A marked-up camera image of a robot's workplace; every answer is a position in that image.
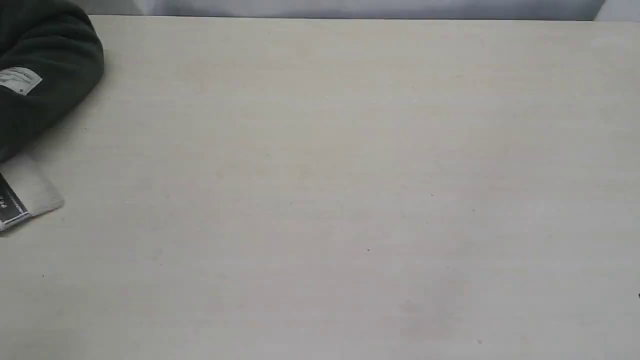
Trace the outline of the dark green sleeved forearm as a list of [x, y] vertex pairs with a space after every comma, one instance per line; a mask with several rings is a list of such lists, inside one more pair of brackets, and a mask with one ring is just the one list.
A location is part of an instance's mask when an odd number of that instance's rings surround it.
[[70, 0], [3, 0], [0, 148], [5, 162], [68, 116], [98, 86], [105, 51]]

